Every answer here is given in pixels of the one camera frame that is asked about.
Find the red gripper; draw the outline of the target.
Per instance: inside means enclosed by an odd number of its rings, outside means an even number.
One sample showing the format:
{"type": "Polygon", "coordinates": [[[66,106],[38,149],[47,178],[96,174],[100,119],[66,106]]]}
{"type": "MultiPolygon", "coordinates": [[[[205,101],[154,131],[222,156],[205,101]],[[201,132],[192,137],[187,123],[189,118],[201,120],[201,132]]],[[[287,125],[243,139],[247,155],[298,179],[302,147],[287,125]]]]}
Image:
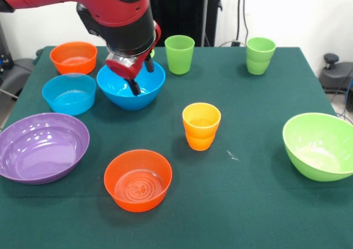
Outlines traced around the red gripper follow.
{"type": "Polygon", "coordinates": [[[154,71],[154,63],[152,60],[152,52],[157,42],[161,38],[161,28],[158,23],[154,20],[154,38],[152,45],[145,51],[133,56],[122,56],[114,53],[108,48],[108,56],[105,60],[106,65],[113,72],[120,77],[124,78],[134,96],[141,94],[140,87],[135,81],[142,66],[146,66],[146,70],[151,73],[154,71]]]}

